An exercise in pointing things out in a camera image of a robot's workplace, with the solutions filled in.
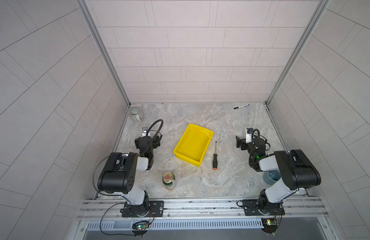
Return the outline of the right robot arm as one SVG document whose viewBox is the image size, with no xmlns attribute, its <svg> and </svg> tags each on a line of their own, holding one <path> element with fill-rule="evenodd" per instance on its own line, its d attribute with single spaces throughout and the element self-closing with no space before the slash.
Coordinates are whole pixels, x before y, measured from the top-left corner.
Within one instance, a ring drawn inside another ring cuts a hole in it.
<svg viewBox="0 0 370 240">
<path fill-rule="evenodd" d="M 236 137 L 237 148 L 248 151 L 249 165 L 256 172 L 279 171 L 281 178 L 260 192 L 257 200 L 242 200 L 246 216 L 283 216 L 283 201 L 300 189 L 321 184 L 321 176 L 302 150 L 266 154 L 267 142 L 261 137 L 246 141 Z"/>
</svg>

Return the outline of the black orange-tipped screwdriver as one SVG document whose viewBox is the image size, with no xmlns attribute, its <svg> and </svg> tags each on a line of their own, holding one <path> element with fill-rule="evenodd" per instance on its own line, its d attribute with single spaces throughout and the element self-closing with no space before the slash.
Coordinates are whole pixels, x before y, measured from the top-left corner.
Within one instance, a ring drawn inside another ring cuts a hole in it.
<svg viewBox="0 0 370 240">
<path fill-rule="evenodd" d="M 215 152 L 213 155 L 213 170 L 218 169 L 218 154 L 217 154 L 217 141 L 215 141 Z"/>
</svg>

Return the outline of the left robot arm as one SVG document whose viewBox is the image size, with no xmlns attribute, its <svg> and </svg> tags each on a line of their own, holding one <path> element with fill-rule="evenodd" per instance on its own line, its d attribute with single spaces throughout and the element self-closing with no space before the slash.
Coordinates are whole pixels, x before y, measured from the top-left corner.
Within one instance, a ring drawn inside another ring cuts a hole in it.
<svg viewBox="0 0 370 240">
<path fill-rule="evenodd" d="M 146 191 L 134 185 L 137 171 L 149 171 L 153 165 L 153 150 L 160 146 L 160 136 L 135 139 L 137 153 L 111 153 L 99 175 L 97 189 L 102 194 L 118 195 L 126 202 L 120 211 L 123 218 L 163 215 L 163 201 L 150 201 Z"/>
</svg>

